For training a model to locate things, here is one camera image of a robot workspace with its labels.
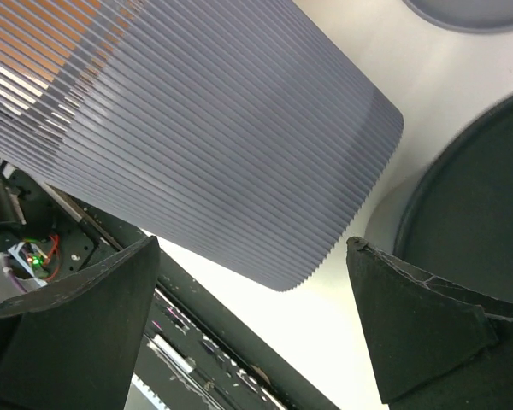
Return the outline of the black cylindrical bin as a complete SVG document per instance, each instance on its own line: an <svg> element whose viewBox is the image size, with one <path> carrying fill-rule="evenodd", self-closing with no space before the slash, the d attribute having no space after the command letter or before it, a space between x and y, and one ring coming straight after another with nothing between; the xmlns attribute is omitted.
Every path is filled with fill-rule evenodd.
<svg viewBox="0 0 513 410"><path fill-rule="evenodd" d="M385 195L363 236L413 266L513 303L513 95Z"/></svg>

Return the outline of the grey slatted basket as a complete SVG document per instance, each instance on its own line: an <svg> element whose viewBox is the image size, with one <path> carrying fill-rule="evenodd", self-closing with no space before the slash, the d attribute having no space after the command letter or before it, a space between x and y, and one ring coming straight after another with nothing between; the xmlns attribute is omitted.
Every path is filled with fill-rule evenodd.
<svg viewBox="0 0 513 410"><path fill-rule="evenodd" d="M291 1L101 1L92 79L0 87L0 157L277 291L326 259L404 118Z"/></svg>

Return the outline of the grey round bin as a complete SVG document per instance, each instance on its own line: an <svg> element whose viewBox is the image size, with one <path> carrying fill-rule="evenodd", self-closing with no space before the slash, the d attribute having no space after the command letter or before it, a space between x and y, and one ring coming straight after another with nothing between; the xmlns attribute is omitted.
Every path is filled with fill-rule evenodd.
<svg viewBox="0 0 513 410"><path fill-rule="evenodd" d="M457 32L513 30L513 0L406 0L424 20Z"/></svg>

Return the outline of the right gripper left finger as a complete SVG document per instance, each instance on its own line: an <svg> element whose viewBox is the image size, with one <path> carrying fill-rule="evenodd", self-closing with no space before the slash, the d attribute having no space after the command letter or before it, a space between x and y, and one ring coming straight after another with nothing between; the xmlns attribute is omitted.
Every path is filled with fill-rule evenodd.
<svg viewBox="0 0 513 410"><path fill-rule="evenodd" d="M0 409L122 409L159 263L147 237L0 302Z"/></svg>

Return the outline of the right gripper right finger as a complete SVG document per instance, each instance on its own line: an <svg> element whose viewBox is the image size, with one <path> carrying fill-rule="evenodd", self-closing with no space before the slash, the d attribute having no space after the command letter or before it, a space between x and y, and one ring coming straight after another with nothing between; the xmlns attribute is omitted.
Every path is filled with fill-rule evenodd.
<svg viewBox="0 0 513 410"><path fill-rule="evenodd" d="M381 401L391 409L513 409L513 303L347 241Z"/></svg>

